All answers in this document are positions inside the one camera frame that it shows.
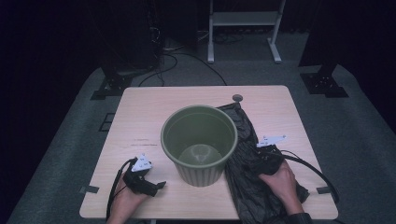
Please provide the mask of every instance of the crumpled black fabric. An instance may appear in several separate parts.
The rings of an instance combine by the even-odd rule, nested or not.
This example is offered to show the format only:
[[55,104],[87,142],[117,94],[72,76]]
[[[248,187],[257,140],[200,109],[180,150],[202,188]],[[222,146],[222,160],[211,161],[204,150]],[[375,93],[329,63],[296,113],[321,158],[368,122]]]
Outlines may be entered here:
[[[244,224],[286,223],[287,214],[282,202],[252,172],[252,167],[262,160],[255,153],[258,138],[247,114],[239,103],[218,109],[233,120],[238,131],[237,148],[227,160],[224,172],[240,220]],[[300,202],[305,202],[308,190],[298,183],[296,190]]]

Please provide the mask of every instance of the white metal stand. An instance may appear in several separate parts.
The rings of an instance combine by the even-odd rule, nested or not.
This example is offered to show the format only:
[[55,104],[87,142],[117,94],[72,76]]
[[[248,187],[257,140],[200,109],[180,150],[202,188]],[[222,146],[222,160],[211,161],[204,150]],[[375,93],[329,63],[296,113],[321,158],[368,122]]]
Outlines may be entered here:
[[279,25],[282,20],[283,9],[286,0],[281,0],[278,11],[261,11],[261,12],[214,12],[213,0],[210,0],[209,13],[209,43],[207,45],[207,61],[215,61],[215,52],[213,46],[213,27],[214,26],[244,26],[244,25],[274,25],[272,37],[267,38],[268,45],[273,54],[275,63],[281,63],[279,52],[277,51],[275,41]]

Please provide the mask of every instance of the human hand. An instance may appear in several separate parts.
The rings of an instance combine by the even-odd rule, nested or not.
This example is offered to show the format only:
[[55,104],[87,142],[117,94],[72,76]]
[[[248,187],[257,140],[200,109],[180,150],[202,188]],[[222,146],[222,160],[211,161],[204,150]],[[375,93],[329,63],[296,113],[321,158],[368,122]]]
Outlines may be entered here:
[[297,197],[295,175],[286,161],[282,162],[275,174],[261,174],[259,179],[271,188],[275,196],[285,206],[289,216],[304,212],[303,206]]
[[124,174],[121,175],[116,187],[116,194],[111,206],[110,217],[107,224],[125,223],[132,216],[136,208],[147,199],[147,194],[136,194],[126,187],[123,181]]

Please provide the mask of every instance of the trash can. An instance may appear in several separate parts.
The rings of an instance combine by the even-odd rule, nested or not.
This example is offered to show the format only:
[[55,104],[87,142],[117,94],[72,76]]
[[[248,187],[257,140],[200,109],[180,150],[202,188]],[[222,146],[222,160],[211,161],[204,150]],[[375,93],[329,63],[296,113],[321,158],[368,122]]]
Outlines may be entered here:
[[238,141],[235,124],[208,105],[179,109],[163,125],[161,144],[180,177],[195,187],[214,184]]

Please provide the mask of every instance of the table top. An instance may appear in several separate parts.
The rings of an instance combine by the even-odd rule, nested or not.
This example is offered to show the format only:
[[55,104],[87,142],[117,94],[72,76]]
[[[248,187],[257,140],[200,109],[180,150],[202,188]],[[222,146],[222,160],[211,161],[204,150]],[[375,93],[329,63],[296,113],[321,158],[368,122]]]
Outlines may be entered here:
[[[185,183],[161,147],[161,129],[177,110],[188,105],[221,106],[243,96],[242,108],[259,138],[286,135],[277,147],[288,150],[320,170],[298,111],[285,86],[206,86],[128,88],[124,91],[90,186],[80,208],[82,217],[106,217],[106,205],[114,178],[121,166],[145,153],[153,168],[145,176],[151,183],[166,181],[157,195],[135,212],[136,218],[238,219],[224,174],[203,188]],[[297,181],[310,196],[303,203],[313,219],[335,219],[338,211],[330,194],[318,194],[326,183],[309,168],[290,161]]]

